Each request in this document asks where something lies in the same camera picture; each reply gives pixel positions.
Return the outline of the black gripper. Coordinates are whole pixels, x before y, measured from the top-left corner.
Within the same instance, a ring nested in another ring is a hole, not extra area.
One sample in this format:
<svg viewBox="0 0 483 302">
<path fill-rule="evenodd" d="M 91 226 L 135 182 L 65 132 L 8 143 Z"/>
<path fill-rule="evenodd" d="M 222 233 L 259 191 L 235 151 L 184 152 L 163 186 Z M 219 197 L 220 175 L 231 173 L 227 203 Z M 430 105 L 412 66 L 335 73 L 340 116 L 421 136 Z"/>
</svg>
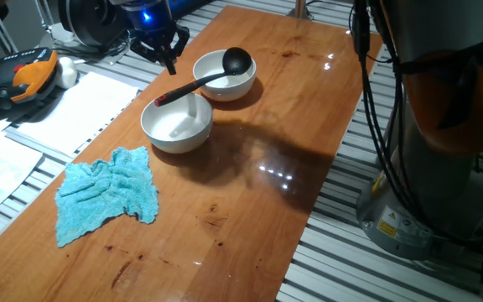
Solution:
<svg viewBox="0 0 483 302">
<path fill-rule="evenodd" d="M 182 55 L 190 38 L 190 30 L 176 24 L 172 18 L 168 0 L 138 0 L 120 4 L 135 28 L 137 37 L 148 46 L 171 44 L 174 34 L 178 40 L 171 48 L 171 56 Z M 133 39 L 130 50 L 151 62 L 163 65 L 170 75 L 176 74 L 174 61 L 166 50 L 146 47 L 140 40 Z"/>
</svg>

